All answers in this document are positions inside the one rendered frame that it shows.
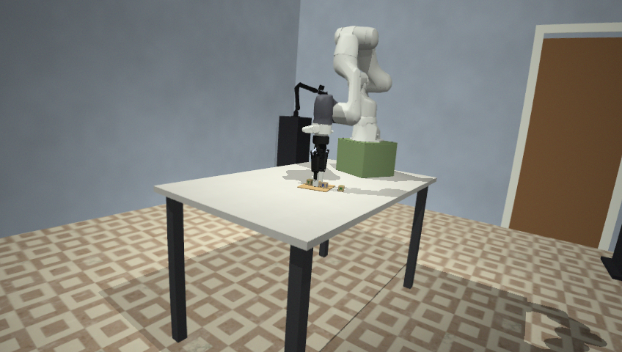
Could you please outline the tan flat mat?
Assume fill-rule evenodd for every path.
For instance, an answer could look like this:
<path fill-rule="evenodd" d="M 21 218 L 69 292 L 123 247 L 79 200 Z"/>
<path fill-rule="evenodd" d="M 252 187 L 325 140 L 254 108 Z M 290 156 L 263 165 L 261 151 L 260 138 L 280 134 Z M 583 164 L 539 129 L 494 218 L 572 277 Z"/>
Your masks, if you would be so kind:
<path fill-rule="evenodd" d="M 334 185 L 329 185 L 328 184 L 328 188 L 321 188 L 320 186 L 319 187 L 312 186 L 312 185 L 310 186 L 310 185 L 307 185 L 307 183 L 304 183 L 304 184 L 298 186 L 297 188 L 305 188 L 305 189 L 314 190 L 314 191 L 327 192 L 327 191 L 329 191 L 330 189 L 332 189 L 334 187 L 335 187 Z"/>

